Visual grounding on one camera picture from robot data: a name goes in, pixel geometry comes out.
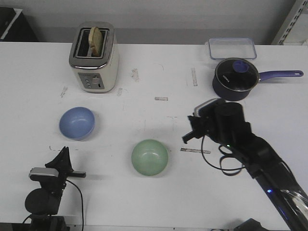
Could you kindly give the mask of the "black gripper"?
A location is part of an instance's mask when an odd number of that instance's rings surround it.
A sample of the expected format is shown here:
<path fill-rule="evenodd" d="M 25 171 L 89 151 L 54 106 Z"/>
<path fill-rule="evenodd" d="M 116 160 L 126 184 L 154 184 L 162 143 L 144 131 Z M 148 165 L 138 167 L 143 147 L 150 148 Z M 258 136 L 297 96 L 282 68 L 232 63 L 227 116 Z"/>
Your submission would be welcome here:
<path fill-rule="evenodd" d="M 70 155 L 69 155 L 69 147 L 64 146 L 53 160 L 45 164 L 45 167 L 58 167 L 62 161 L 63 161 L 64 169 L 72 170 L 72 164 L 71 164 Z M 57 178 L 40 182 L 41 187 L 53 195 L 63 194 L 63 190 L 66 187 L 66 180 L 68 177 L 73 177 L 73 178 L 85 178 L 86 177 L 85 171 L 58 170 L 58 172 L 59 172 L 59 176 Z"/>
<path fill-rule="evenodd" d="M 199 139 L 203 136 L 208 136 L 212 141 L 218 144 L 223 144 L 220 139 L 220 131 L 218 128 L 218 121 L 216 118 L 216 110 L 218 106 L 206 117 L 188 116 L 191 124 L 191 131 L 182 136 L 185 144 L 193 138 Z"/>

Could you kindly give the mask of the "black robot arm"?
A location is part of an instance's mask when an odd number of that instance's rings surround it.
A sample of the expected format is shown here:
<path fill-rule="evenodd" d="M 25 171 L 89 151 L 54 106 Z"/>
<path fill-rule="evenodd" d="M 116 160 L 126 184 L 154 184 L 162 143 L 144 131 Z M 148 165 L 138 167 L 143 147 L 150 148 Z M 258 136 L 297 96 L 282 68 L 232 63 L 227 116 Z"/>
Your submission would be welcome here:
<path fill-rule="evenodd" d="M 25 199 L 25 208 L 30 213 L 30 231 L 69 231 L 65 218 L 58 211 L 69 177 L 85 178 L 86 172 L 74 171 L 69 148 L 63 147 L 58 155 L 45 167 L 34 167 L 29 172 L 32 181 L 40 183 L 40 188 L 31 191 Z"/>
<path fill-rule="evenodd" d="M 300 187 L 288 165 L 268 142 L 256 136 L 245 121 L 243 107 L 224 99 L 211 99 L 197 106 L 188 116 L 192 130 L 182 137 L 187 143 L 192 138 L 208 136 L 230 152 L 226 158 L 242 163 L 273 203 L 292 231 L 308 229 L 308 196 Z"/>

